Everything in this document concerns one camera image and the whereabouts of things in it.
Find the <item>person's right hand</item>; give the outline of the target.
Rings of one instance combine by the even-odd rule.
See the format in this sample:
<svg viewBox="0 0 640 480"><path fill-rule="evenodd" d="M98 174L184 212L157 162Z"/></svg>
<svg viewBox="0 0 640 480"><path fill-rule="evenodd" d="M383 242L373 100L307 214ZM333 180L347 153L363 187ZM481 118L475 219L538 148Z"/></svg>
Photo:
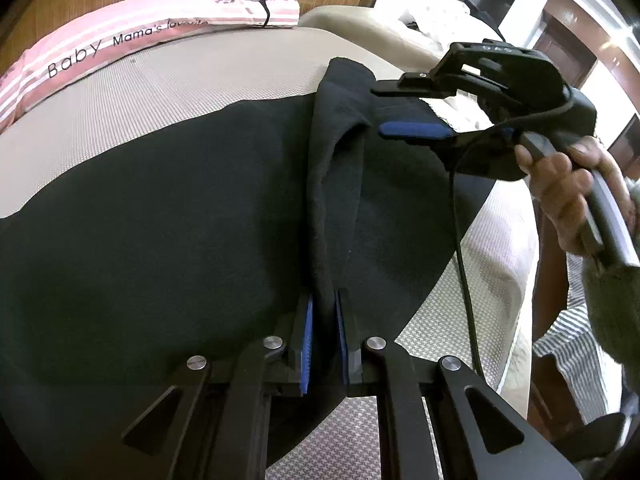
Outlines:
<svg viewBox="0 0 640 480"><path fill-rule="evenodd" d="M627 228L636 230L637 211L626 181L614 157L592 136L572 145L566 154L554 153L533 160L529 150L514 148L518 166L529 177L529 188L544 214L555 227L564 252L584 256L587 253L580 230L586 223L586 198L591 193L591 169L600 172L616 201Z"/></svg>

